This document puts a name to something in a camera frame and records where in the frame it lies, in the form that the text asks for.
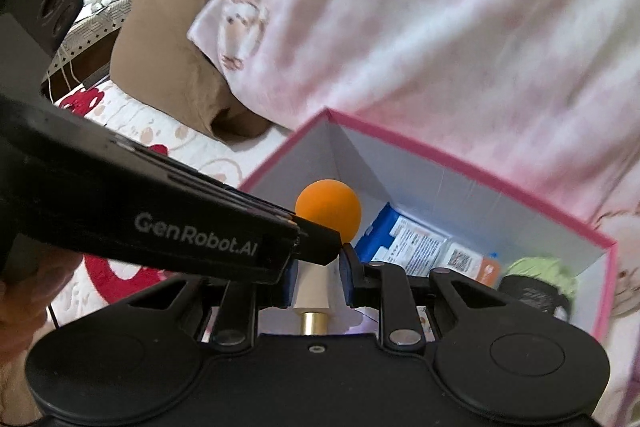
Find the person left hand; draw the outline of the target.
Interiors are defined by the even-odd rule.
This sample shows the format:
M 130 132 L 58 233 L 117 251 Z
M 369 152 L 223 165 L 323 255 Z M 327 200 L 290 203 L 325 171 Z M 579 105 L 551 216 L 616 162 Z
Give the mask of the person left hand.
M 1 364 L 17 358 L 47 321 L 47 307 L 73 277 L 82 254 L 52 249 L 37 271 L 16 283 L 1 282 Z

